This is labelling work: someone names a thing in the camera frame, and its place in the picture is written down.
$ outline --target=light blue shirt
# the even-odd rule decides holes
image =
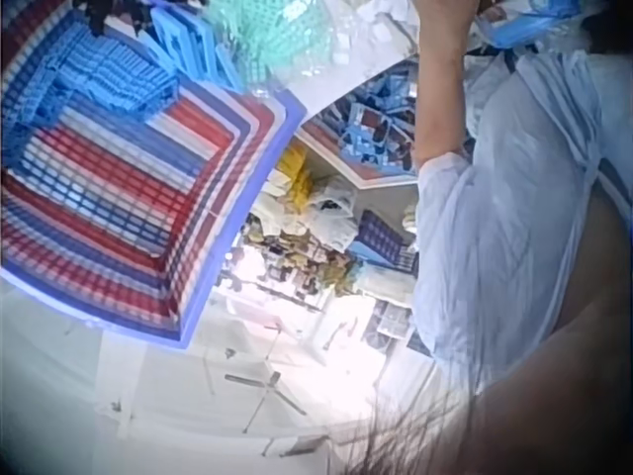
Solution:
[[[525,56],[483,109],[472,163],[447,153],[420,169],[413,316],[462,388],[495,382],[552,332],[604,157],[630,210],[632,71],[625,58]]]

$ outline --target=ceiling fan blade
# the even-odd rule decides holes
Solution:
[[[245,384],[246,386],[252,386],[253,388],[265,388],[266,384],[254,379],[240,378],[232,374],[225,374],[225,379],[231,383]]]
[[[281,391],[279,391],[278,389],[275,390],[275,394],[277,396],[279,396],[281,399],[283,399],[286,402],[286,404],[288,404],[291,408],[293,408],[295,411],[297,411],[302,416],[307,416],[308,415],[308,413],[306,411],[301,409],[299,406],[297,406],[295,403],[293,403],[290,399],[288,399],[286,396],[284,396],[284,394]]]

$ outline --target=hair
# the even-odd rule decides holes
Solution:
[[[591,38],[590,52],[632,53],[633,2],[608,0],[608,7],[601,13],[585,19],[583,29]]]
[[[633,53],[633,1],[608,0],[608,6],[599,14],[584,20],[583,29],[591,40],[591,53]],[[441,475],[466,475],[472,473],[469,467],[462,463],[464,444],[471,433],[471,418],[474,391],[468,394],[468,403],[463,408],[466,413],[466,424],[457,434],[453,458],[445,460]],[[437,453],[438,440],[454,413],[454,407],[448,404],[448,397],[438,398],[431,409],[421,416],[413,416],[413,406],[403,411],[399,416],[380,415],[377,410],[369,434],[361,438],[365,445],[360,460],[354,454],[354,448],[359,447],[354,442],[347,467],[343,475],[435,475],[434,458]],[[549,473],[547,461],[541,460],[538,453],[512,454],[512,459],[525,462],[524,468],[532,470],[530,473]],[[516,473],[505,470],[501,460],[485,462],[490,467],[485,473],[506,474]]]

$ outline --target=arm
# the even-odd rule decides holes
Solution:
[[[414,161],[457,151],[464,142],[464,61],[478,0],[416,0],[420,16]]]

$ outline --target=hand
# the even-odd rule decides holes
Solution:
[[[480,0],[413,0],[413,3],[420,19],[420,52],[461,60]]]

